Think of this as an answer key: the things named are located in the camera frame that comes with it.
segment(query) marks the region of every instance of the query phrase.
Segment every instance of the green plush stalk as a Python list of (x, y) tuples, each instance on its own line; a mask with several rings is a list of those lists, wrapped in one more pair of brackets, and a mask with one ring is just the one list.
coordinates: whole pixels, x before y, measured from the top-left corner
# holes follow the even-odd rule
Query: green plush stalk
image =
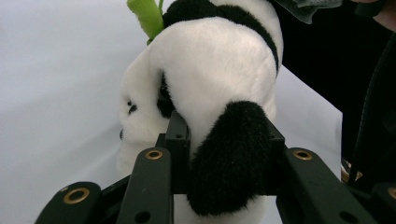
[(128, 0), (128, 8), (136, 15), (150, 40), (163, 30), (163, 15), (155, 0)]

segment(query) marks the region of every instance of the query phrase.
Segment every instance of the white table surface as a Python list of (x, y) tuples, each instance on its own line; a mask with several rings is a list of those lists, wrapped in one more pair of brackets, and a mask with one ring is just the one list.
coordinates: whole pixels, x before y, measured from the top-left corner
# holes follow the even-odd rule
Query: white table surface
[[(164, 8), (172, 1), (164, 1)], [(123, 0), (0, 0), (0, 223), (118, 180), (120, 79), (147, 38)], [(276, 127), (339, 176), (342, 114), (282, 67)], [(281, 223), (271, 198), (263, 223)]]

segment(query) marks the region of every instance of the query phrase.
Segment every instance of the stuffed panda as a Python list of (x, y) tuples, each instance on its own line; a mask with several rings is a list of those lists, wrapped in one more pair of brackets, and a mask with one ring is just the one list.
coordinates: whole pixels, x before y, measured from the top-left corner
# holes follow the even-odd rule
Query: stuffed panda
[[(166, 133), (174, 108), (191, 132), (175, 223), (260, 223), (283, 50), (276, 12), (265, 0), (176, 0), (163, 24), (121, 82), (118, 169), (132, 172), (137, 154)], [(159, 91), (171, 108), (159, 104)]]

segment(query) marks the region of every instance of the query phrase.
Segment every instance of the panda eye patch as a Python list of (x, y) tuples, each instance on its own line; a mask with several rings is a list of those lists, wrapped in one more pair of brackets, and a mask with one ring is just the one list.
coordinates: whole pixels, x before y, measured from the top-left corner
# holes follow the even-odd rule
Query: panda eye patch
[(131, 101), (128, 101), (128, 106), (130, 106), (128, 115), (131, 115), (137, 110), (137, 105), (133, 105)]

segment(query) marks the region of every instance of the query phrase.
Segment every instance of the white plush fur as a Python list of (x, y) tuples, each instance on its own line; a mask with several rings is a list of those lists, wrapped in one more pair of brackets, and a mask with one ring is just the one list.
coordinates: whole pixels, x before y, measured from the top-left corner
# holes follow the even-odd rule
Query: white plush fur
[[(282, 41), (276, 14), (260, 0), (235, 2), (270, 19), (281, 59)], [(162, 31), (130, 65), (121, 86), (120, 122), (123, 141), (118, 156), (122, 175), (129, 175), (136, 155), (153, 147), (168, 120), (158, 110), (157, 92), (165, 72), (169, 92), (177, 111), (191, 129), (191, 158), (211, 127), (231, 101), (249, 100), (262, 106), (269, 120), (276, 116), (276, 65), (272, 51), (253, 30), (223, 18), (178, 22)], [(137, 110), (128, 116), (131, 101)], [(175, 196), (175, 223), (259, 223), (264, 197), (250, 201), (247, 210), (220, 217), (198, 217), (185, 195)]]

